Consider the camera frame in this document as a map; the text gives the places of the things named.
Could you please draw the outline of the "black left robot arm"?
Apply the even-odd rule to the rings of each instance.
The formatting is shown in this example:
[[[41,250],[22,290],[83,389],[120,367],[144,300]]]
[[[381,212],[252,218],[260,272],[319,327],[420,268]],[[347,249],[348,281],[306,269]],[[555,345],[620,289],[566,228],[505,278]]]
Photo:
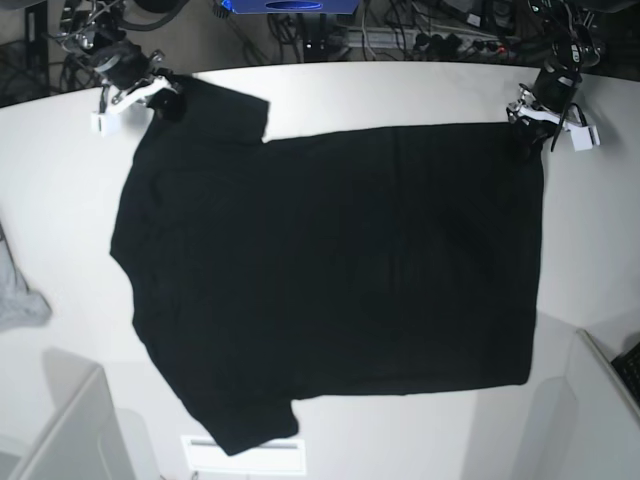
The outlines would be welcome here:
[[[588,123],[575,95],[582,74],[591,70],[639,67],[639,3],[637,1],[530,1],[550,41],[530,86],[506,108],[510,124],[531,149],[540,149],[562,132],[576,151],[600,144],[597,127]]]

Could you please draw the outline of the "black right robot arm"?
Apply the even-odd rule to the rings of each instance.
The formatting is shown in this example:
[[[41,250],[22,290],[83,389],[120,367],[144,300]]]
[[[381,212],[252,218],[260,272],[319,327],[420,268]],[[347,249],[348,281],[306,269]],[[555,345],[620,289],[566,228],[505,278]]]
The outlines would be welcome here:
[[[144,53],[129,32],[149,33],[171,22],[184,8],[184,1],[138,1],[141,9],[161,17],[147,24],[126,19],[125,1],[67,1],[61,13],[59,32],[50,37],[74,61],[98,77],[99,105],[92,114],[92,127],[102,133],[119,126],[129,108],[139,105],[161,118],[177,121],[186,110],[183,88],[174,73],[163,67],[160,50]]]

